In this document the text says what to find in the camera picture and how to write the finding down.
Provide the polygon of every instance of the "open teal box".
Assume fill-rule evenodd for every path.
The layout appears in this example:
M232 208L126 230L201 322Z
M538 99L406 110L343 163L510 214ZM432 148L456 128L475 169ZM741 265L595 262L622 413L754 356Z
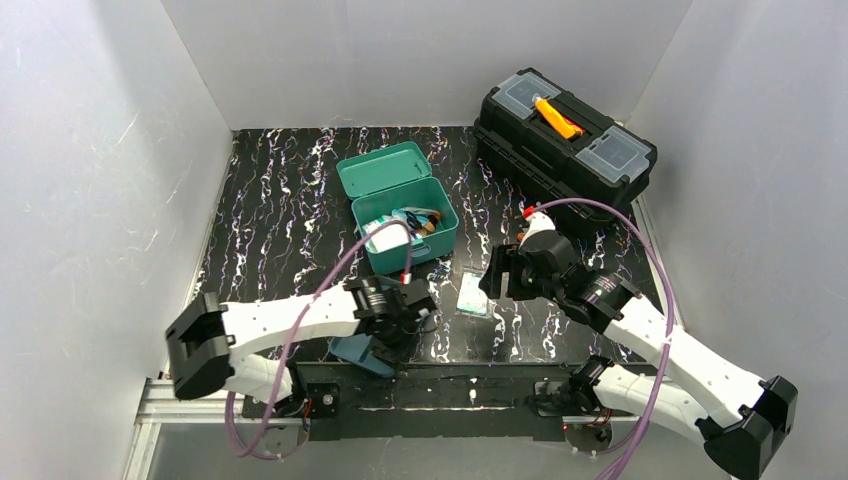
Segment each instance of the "open teal box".
M459 219L441 182L431 176L430 162L415 142L342 160L336 169L345 193L353 200L351 208L360 232L362 225L390 215L394 208L429 208L438 210L442 218L435 232L413 243L412 264L453 251ZM367 248L365 251L374 273L386 275L403 270L406 245L378 253Z

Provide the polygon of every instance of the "orange handle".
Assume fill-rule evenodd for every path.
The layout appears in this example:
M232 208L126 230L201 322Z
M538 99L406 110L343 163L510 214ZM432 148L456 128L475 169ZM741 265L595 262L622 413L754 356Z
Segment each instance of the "orange handle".
M563 117L562 114L551 106L547 99L536 97L534 103L536 104L536 109L545 117L545 120L563 137L570 140L585 132L585 130L577 126L574 122Z

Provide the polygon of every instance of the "black table surface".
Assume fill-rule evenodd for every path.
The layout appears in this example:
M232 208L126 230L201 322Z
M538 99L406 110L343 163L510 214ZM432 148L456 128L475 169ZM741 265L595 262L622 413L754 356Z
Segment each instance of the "black table surface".
M410 140L427 156L460 220L453 254L413 268L413 278L429 281L440 308L434 317L438 328L421 336L413 362L579 363L590 354L638 360L542 299L501 299L489 319L457 314L464 270L485 270L493 245L510 243L507 239L514 243L522 228L521 211L535 202L476 157L471 127L236 132L197 291L218 292L227 302L315 291L357 239L337 163ZM617 270L659 305L645 252L627 228L613 223L577 243L588 264ZM373 274L362 253L342 273L337 282ZM293 358L336 361L328 342L301 342ZM277 358L279 352L264 354Z

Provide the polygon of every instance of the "white wall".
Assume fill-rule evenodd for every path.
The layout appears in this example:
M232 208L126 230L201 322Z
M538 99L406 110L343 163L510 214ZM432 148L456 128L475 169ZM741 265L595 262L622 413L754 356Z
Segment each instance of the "white wall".
M535 66L626 119L690 0L163 0L230 127L470 125Z
M848 4L696 0L629 126L684 319L800 389L768 479L848 478Z
M115 479L229 130L155 0L0 4L0 478Z
M630 426L613 424L614 441L627 435ZM245 435L255 434L252 425L242 428ZM567 443L532 438L393 437L311 442L283 463L253 462L233 455L221 430L221 425L210 424L162 425L148 480L591 480L617 457L612 454L592 459L575 455ZM294 445L297 433L293 428L274 430L263 442L276 451L277 442ZM671 430L652 427L619 478L728 477L699 445Z

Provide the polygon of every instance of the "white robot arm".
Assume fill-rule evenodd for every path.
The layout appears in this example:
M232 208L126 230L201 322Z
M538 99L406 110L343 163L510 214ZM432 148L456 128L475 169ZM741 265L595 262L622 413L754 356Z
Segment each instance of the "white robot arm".
M798 391L780 376L768 381L728 362L683 331L666 336L666 317L621 276L586 268L571 242L545 214L528 216L530 227L519 245L492 249L480 288L489 298L544 297L574 321L627 346L658 366L671 343L666 376L652 422L704 444L707 454L736 478L760 478L792 429ZM607 359L592 356L576 371L560 398L584 411L610 408L639 414L645 410L655 378L636 376Z
M286 342L311 295L255 303L218 303L202 294L165 331L174 394L181 400L225 389L267 401L278 361L256 352ZM356 279L326 290L307 311L294 342L337 337L333 352L380 376L393 373L436 305L427 282L407 285L383 277ZM292 394L291 369L274 402Z

